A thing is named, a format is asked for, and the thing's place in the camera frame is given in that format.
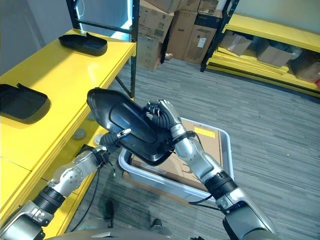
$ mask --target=robotic hand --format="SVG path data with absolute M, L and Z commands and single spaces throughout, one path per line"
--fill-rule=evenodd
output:
M 231 240 L 278 240 L 276 229 L 263 211 L 233 181 L 200 143 L 188 137 L 174 106 L 167 100 L 148 102 L 148 117 L 158 127 L 170 130 L 176 154 L 206 186 L 225 214 L 223 226 Z

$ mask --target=gray plastic bin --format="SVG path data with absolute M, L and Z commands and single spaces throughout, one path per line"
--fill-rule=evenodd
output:
M 200 124 L 205 127 L 220 131 L 223 168 L 229 174 L 229 176 L 232 179 L 234 179 L 234 170 L 233 170 L 232 157 L 231 157 L 231 145 L 230 145 L 229 134 L 217 127 L 209 126 L 209 125 L 192 121 L 189 119 L 185 119 L 185 118 L 183 119 L 195 124 Z M 170 180 L 163 176 L 159 176 L 154 173 L 151 173 L 130 165 L 129 162 L 130 162 L 131 155 L 132 155 L 131 152 L 129 152 L 126 149 L 122 149 L 119 155 L 118 161 L 120 166 L 125 171 L 128 172 L 132 180 L 160 189 L 164 192 L 178 196 L 189 202 L 199 201 L 209 196 L 208 192 Z

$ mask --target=storage rack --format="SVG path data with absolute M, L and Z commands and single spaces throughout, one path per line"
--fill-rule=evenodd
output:
M 222 10 L 222 21 L 220 21 L 219 26 L 216 29 L 214 38 L 212 39 L 211 44 L 201 62 L 201 72 L 204 72 L 207 67 L 208 59 L 211 58 L 212 54 L 218 47 L 218 44 L 221 42 L 224 36 L 224 29 L 226 24 L 230 21 L 232 15 L 235 12 L 235 9 L 239 3 L 239 0 L 226 0 L 223 10 Z
M 132 26 L 130 29 L 124 29 L 117 26 L 106 25 L 98 22 L 88 21 L 79 19 L 76 7 L 79 3 L 79 0 L 66 0 L 66 4 L 69 10 L 71 23 L 74 29 L 80 29 L 80 24 L 85 24 L 97 28 L 108 29 L 116 32 L 121 32 L 131 35 L 131 42 L 137 43 L 138 41 L 138 27 L 139 27 L 139 5 L 140 0 L 132 0 Z M 136 87 L 136 68 L 137 68 L 137 56 L 131 57 L 131 80 L 130 80 L 130 90 L 126 85 L 121 81 L 121 79 L 116 76 L 115 79 L 124 89 L 124 91 L 129 95 L 130 98 L 135 97 L 135 87 Z
M 245 64 L 232 62 L 227 55 L 225 57 L 216 55 L 217 47 L 226 30 L 275 40 L 320 53 L 320 34 L 250 16 L 233 14 L 238 2 L 232 0 L 226 2 L 223 8 L 221 25 L 201 63 L 200 70 L 202 72 L 208 70 L 235 74 L 320 98 L 320 89 L 317 88 L 315 83 L 296 78 L 290 70 L 283 75 L 267 73 L 250 68 Z
M 72 13 L 75 13 L 76 3 L 68 3 L 68 6 L 72 4 L 72 8 L 69 8 Z M 1 84 L 15 86 L 21 83 L 46 94 L 51 102 L 48 113 L 33 124 L 26 125 L 0 117 L 0 224 L 18 206 L 33 199 L 52 178 L 54 171 L 71 162 L 84 144 L 96 146 L 94 137 L 107 132 L 96 121 L 87 119 L 90 108 L 86 96 L 92 88 L 106 89 L 114 79 L 118 81 L 117 75 L 130 57 L 134 57 L 132 63 L 135 63 L 138 32 L 134 29 L 137 30 L 138 26 L 139 1 L 134 0 L 132 7 L 135 28 L 132 26 L 131 30 L 122 30 L 107 26 L 107 29 L 131 34 L 132 42 L 90 32 L 93 36 L 107 40 L 109 46 L 105 54 L 91 57 L 63 47 L 56 39 L 0 76 Z M 75 26 L 80 23 L 71 19 Z M 66 32 L 80 33 L 78 29 Z M 131 91 L 126 90 L 130 97 L 135 94 L 135 67 L 135 64 L 131 65 Z M 81 140 L 72 139 L 78 128 L 85 130 L 85 137 Z M 81 186 L 63 202 L 50 225 L 44 228 L 46 237 L 54 237 L 66 231 L 94 176 L 87 176 Z

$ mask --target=robot forearm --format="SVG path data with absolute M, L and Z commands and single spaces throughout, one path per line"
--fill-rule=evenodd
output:
M 170 102 L 163 99 L 157 103 L 149 102 L 146 108 L 150 112 L 150 119 L 157 126 L 171 131 L 176 154 L 188 164 L 190 170 L 215 198 L 217 206 L 225 214 L 223 225 L 232 240 L 278 239 L 274 235 L 275 227 L 263 211 L 237 186 L 214 158 L 203 150 L 198 141 L 186 135 L 186 129 Z
M 171 133 L 176 132 L 176 129 L 171 129 Z M 275 227 L 263 211 L 237 186 L 218 162 L 204 152 L 197 140 L 184 138 L 175 145 L 175 151 L 215 198 L 216 205 L 225 214 L 224 225 L 227 225 L 225 228 L 228 234 L 232 231 L 242 240 L 253 230 L 276 233 Z
M 65 197 L 77 189 L 86 176 L 108 162 L 109 152 L 103 146 L 85 150 L 71 163 L 61 166 L 53 179 L 35 197 L 14 212 L 0 229 L 0 239 L 42 240 L 42 227 L 48 226 Z

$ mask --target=metal shelf frame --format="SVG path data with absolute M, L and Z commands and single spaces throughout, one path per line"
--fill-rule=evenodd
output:
M 210 43 L 209 48 L 206 51 L 206 54 L 201 62 L 201 68 L 200 68 L 201 72 L 204 72 L 206 70 L 208 59 L 211 58 L 214 51 L 218 47 L 218 44 L 221 42 L 222 38 L 224 37 L 225 34 L 223 30 L 226 24 L 230 21 L 232 15 L 234 14 L 239 1 L 240 0 L 227 0 L 225 2 L 225 5 L 222 10 L 222 21 L 220 21 L 220 25 L 216 30 L 214 38 L 212 39 L 212 42 Z
M 140 0 L 132 0 L 132 26 L 130 29 L 124 29 L 117 26 L 106 25 L 98 22 L 88 21 L 79 19 L 76 11 L 76 7 L 79 0 L 66 0 L 66 4 L 69 10 L 71 23 L 74 29 L 80 29 L 80 24 L 89 25 L 93 27 L 98 27 L 102 29 L 108 29 L 116 32 L 121 32 L 131 35 L 131 42 L 138 42 L 138 27 L 139 27 L 139 6 Z M 136 87 L 136 69 L 137 69 L 137 47 L 135 49 L 135 56 L 131 57 L 131 79 L 130 79 L 130 90 L 126 85 L 120 80 L 118 76 L 115 77 L 116 81 L 121 85 L 124 91 L 129 95 L 130 98 L 135 97 L 135 87 Z

